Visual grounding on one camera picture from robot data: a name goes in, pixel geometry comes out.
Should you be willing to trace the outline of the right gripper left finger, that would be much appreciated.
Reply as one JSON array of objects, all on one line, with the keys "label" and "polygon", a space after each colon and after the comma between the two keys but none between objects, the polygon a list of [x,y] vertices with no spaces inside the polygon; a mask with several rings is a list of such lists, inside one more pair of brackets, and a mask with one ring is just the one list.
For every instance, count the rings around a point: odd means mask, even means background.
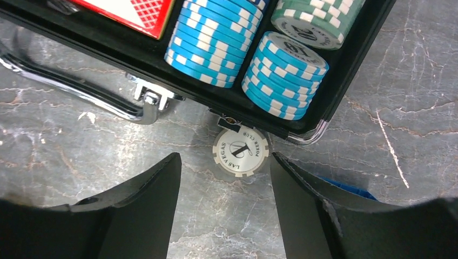
[{"label": "right gripper left finger", "polygon": [[171,153],[74,205],[1,199],[1,258],[166,258],[180,180],[181,157]]}]

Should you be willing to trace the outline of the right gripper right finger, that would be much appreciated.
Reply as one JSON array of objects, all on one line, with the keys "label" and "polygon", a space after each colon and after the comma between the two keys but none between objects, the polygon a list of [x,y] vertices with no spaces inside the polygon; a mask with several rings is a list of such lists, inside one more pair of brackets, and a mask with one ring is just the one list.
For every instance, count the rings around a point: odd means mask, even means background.
[{"label": "right gripper right finger", "polygon": [[396,206],[327,182],[273,153],[288,258],[457,258],[457,198]]}]

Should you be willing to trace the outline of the grey poker chip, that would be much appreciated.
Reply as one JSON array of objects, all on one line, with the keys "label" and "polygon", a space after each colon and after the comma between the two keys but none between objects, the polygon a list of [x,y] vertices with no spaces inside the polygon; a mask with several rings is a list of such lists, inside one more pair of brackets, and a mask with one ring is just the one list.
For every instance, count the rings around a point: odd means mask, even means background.
[{"label": "grey poker chip", "polygon": [[270,149],[267,138],[258,130],[241,127],[239,131],[225,129],[212,146],[214,162],[236,178],[246,178],[263,168]]}]

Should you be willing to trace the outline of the black poker chip case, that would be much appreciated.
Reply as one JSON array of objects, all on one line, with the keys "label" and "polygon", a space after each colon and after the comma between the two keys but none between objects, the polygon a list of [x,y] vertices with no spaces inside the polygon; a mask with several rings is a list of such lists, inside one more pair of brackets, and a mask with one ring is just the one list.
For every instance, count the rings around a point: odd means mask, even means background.
[{"label": "black poker chip case", "polygon": [[[317,142],[393,1],[1,1],[15,24],[1,65],[127,121],[193,99],[233,131]],[[28,55],[36,32],[123,69],[134,100]]]}]

